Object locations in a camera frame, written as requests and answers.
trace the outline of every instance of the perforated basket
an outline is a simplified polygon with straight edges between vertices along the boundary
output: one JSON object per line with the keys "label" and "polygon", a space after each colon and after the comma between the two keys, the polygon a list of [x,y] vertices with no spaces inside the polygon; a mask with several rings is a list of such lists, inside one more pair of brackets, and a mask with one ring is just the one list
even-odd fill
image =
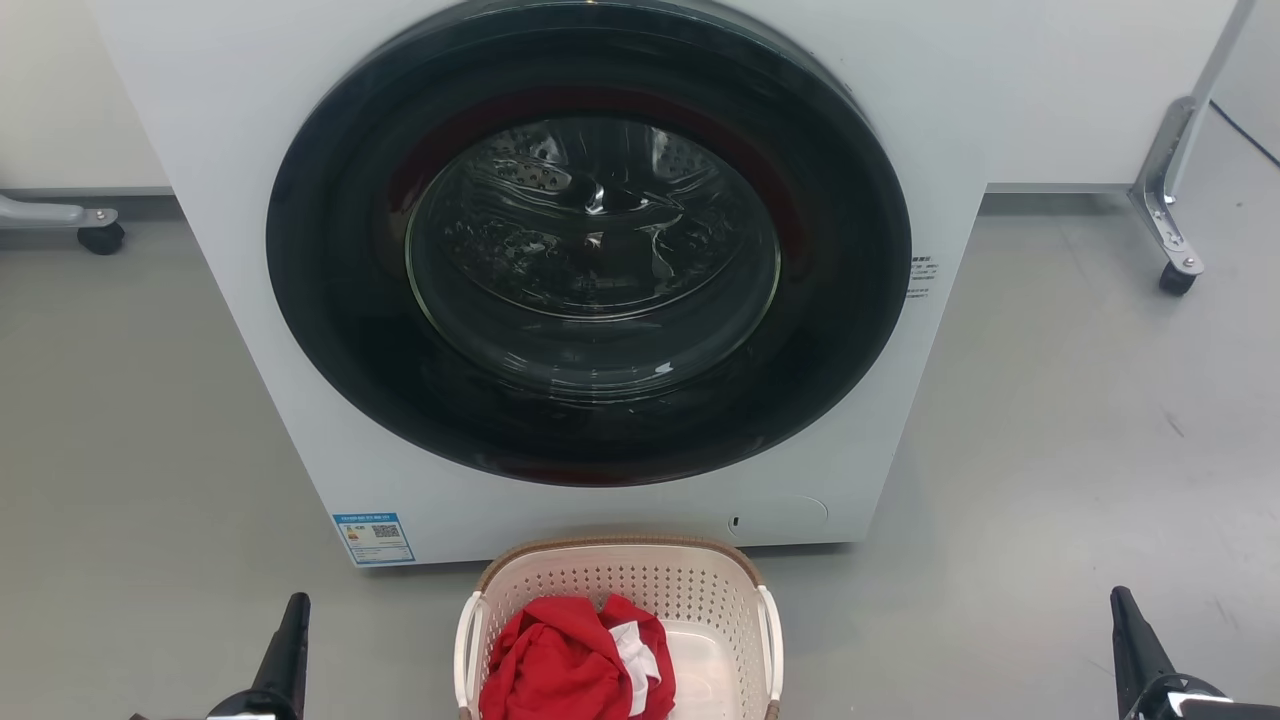
{"label": "perforated basket", "polygon": [[600,609],[611,593],[667,629],[676,673],[669,720],[777,720],[782,626],[755,565],[718,542],[659,537],[540,542],[494,560],[458,621],[453,691],[462,720],[484,720],[476,701],[494,639],[525,605],[580,596]]}

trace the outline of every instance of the door glass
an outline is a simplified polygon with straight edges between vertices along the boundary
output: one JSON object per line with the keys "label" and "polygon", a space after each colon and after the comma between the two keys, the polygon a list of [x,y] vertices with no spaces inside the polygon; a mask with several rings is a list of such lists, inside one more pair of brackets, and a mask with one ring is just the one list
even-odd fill
{"label": "door glass", "polygon": [[534,392],[650,396],[723,360],[778,278],[764,204],[698,143],[616,117],[545,119],[456,158],[406,264],[460,352]]}

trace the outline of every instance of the washing machine door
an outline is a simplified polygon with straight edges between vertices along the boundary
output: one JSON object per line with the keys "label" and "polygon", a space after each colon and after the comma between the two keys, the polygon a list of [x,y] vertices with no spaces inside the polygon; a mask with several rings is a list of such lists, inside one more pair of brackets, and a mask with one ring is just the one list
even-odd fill
{"label": "washing machine door", "polygon": [[712,470],[887,342],[901,190],[803,50],[716,6],[462,5],[306,120],[266,228],[316,368],[404,439],[561,484]]}

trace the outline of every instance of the red cloth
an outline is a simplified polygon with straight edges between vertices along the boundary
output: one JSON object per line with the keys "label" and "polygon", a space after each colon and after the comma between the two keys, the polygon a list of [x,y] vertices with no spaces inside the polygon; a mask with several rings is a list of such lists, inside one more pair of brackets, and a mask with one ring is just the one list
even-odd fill
{"label": "red cloth", "polygon": [[676,707],[676,674],[662,623],[621,596],[604,610],[585,597],[539,597],[516,614],[493,643],[480,691],[481,720],[626,720],[631,679],[609,628],[635,620],[658,661],[643,720],[666,720]]}

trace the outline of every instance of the white cloth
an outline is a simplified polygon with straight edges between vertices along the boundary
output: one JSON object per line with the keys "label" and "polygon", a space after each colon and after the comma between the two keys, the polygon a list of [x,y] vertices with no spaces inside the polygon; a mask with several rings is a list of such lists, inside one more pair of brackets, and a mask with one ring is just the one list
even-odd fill
{"label": "white cloth", "polygon": [[622,666],[631,676],[631,714],[627,717],[635,717],[644,712],[644,706],[649,702],[649,678],[662,683],[658,660],[649,646],[640,641],[640,625],[635,621],[609,628],[609,634],[613,635],[613,644],[618,646]]}

